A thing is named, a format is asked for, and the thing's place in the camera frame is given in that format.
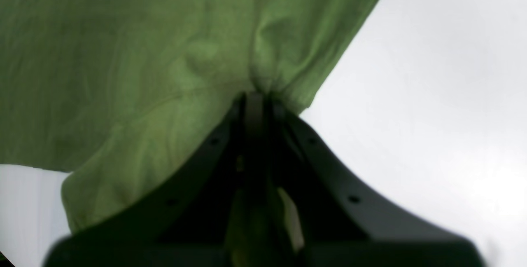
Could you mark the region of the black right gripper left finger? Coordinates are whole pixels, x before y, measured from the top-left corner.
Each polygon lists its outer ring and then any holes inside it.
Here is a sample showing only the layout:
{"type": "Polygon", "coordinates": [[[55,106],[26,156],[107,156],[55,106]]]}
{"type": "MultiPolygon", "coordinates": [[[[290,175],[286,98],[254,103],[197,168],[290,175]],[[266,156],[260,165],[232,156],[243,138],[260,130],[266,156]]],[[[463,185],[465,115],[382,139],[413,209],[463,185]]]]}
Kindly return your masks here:
{"type": "Polygon", "coordinates": [[[262,94],[241,94],[167,181],[120,214],[60,241],[46,267],[231,267],[232,203],[264,126],[262,94]]]}

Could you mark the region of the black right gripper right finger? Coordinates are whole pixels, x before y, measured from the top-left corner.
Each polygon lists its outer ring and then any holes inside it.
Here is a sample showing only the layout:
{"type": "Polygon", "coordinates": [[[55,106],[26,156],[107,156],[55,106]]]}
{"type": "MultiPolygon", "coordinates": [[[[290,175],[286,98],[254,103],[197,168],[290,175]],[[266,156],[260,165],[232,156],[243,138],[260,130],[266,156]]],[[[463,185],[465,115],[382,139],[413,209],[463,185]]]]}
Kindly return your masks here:
{"type": "Polygon", "coordinates": [[[465,237],[401,208],[365,184],[306,122],[273,97],[266,121],[273,181],[290,196],[307,267],[482,267],[465,237]]]}

